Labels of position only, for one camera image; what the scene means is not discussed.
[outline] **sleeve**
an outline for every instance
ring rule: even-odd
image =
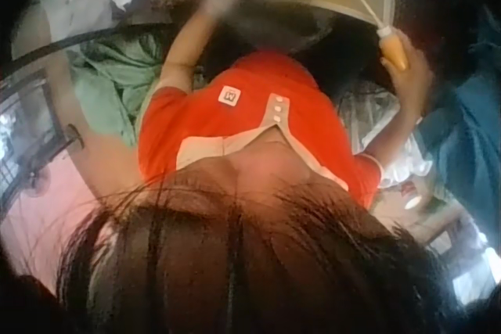
[[[166,137],[173,139],[175,119],[180,116],[187,97],[177,88],[162,88],[153,94],[139,132],[139,169],[147,181],[163,173],[171,159],[165,155],[170,151]]]
[[[369,208],[381,183],[384,169],[376,158],[365,153],[355,156],[355,165],[359,176],[362,203],[364,207]]]

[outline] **blue cloth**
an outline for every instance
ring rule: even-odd
[[[447,87],[416,130],[421,152],[433,159],[444,186],[474,217],[496,248],[500,245],[501,29],[481,10],[475,74]]]

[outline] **raised arm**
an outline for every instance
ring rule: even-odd
[[[414,48],[409,38],[397,31],[409,59],[409,69],[398,70],[386,59],[381,62],[387,69],[400,101],[400,110],[390,123],[376,136],[364,151],[374,157],[383,168],[390,165],[412,134],[426,105],[433,73],[424,53]]]
[[[193,90],[193,71],[218,20],[238,0],[203,0],[199,9],[181,29],[169,50],[157,88],[178,88],[187,94]]]

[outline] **green cloth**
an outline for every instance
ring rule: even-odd
[[[167,49],[162,33],[114,35],[68,52],[75,94],[93,131],[138,142]]]

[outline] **logo patch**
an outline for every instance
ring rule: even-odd
[[[225,103],[228,106],[235,107],[240,99],[242,92],[239,89],[225,86],[219,95],[219,102]]]

